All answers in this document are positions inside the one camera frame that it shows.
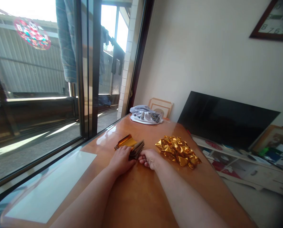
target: floor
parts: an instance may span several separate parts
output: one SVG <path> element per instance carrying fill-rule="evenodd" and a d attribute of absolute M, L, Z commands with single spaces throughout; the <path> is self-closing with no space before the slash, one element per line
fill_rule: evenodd
<path fill-rule="evenodd" d="M 98 114 L 98 132 L 117 120 L 117 107 Z M 79 123 L 66 123 L 46 133 L 0 148 L 0 179 L 77 138 Z"/>
<path fill-rule="evenodd" d="M 98 114 L 97 132 L 101 132 L 111 124 L 117 121 L 118 108 L 112 108 Z"/>
<path fill-rule="evenodd" d="M 282 195 L 222 179 L 259 228 L 283 227 Z"/>

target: hand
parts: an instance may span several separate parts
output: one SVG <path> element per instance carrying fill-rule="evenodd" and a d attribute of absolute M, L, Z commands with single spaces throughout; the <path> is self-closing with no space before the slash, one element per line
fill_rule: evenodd
<path fill-rule="evenodd" d="M 138 158 L 141 164 L 144 164 L 146 167 L 150 167 L 150 169 L 155 170 L 155 165 L 162 157 L 153 149 L 143 150 L 140 153 L 140 157 Z"/>
<path fill-rule="evenodd" d="M 117 176 L 124 174 L 135 164 L 135 159 L 129 161 L 131 149 L 132 147 L 123 146 L 115 151 L 108 167 L 112 169 Z"/>

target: corrugated metal wall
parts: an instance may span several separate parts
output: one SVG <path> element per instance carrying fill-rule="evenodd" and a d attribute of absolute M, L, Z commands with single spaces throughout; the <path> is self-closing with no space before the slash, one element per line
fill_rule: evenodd
<path fill-rule="evenodd" d="M 54 92 L 63 94 L 64 79 L 59 41 L 51 38 L 48 50 L 37 50 L 15 30 L 0 28 L 0 71 L 9 92 Z"/>

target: picture frame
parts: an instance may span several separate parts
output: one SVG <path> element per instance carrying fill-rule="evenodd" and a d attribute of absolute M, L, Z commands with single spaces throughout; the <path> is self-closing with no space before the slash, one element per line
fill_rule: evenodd
<path fill-rule="evenodd" d="M 283 0 L 272 0 L 250 38 L 283 41 Z"/>
<path fill-rule="evenodd" d="M 161 113 L 163 118 L 169 118 L 173 104 L 169 101 L 152 98 L 148 106 L 151 110 Z"/>
<path fill-rule="evenodd" d="M 259 153 L 265 147 L 277 147 L 279 144 L 283 144 L 283 127 L 270 125 L 252 150 Z"/>

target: red object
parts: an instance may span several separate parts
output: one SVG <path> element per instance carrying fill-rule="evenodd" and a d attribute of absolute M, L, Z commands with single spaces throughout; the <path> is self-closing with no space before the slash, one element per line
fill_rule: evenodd
<path fill-rule="evenodd" d="M 39 50 L 48 50 L 50 48 L 51 41 L 46 31 L 31 19 L 16 18 L 14 26 L 20 37 L 30 46 Z"/>
<path fill-rule="evenodd" d="M 222 164 L 221 162 L 218 162 L 218 161 L 212 162 L 212 165 L 213 165 L 214 169 L 218 172 L 222 171 L 225 168 L 225 165 Z M 232 173 L 231 173 L 227 169 L 225 169 L 224 171 L 222 171 L 222 173 L 227 174 L 227 175 L 232 176 L 232 177 L 235 177 L 235 178 L 238 178 L 238 179 L 241 179 L 240 176 L 238 174 L 236 174 L 235 171 L 232 171 Z"/>
<path fill-rule="evenodd" d="M 219 145 L 216 145 L 216 144 L 213 143 L 213 142 L 210 142 L 210 141 L 207 141 L 207 140 L 206 140 L 206 143 L 207 143 L 209 146 L 212 146 L 214 149 L 223 150 L 222 147 L 220 147 Z"/>

